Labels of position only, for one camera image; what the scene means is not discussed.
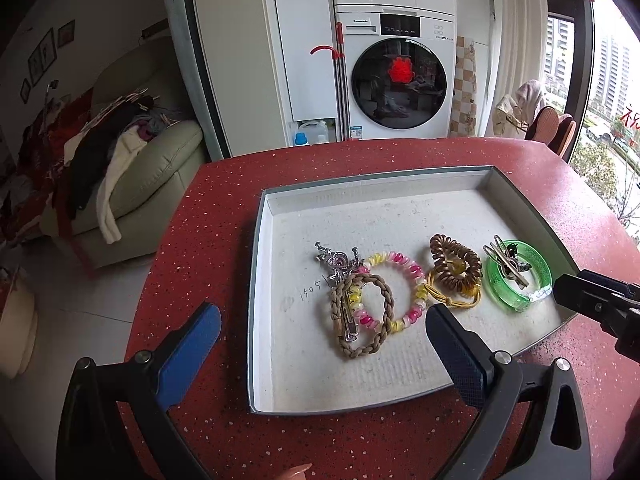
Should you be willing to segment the person's left hand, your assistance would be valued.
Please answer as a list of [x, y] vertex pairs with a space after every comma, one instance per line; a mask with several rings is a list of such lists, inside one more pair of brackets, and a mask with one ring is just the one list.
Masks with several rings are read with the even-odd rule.
[[312, 467], [311, 464], [303, 464], [292, 467], [282, 474], [279, 474], [276, 480], [306, 480], [306, 473]]

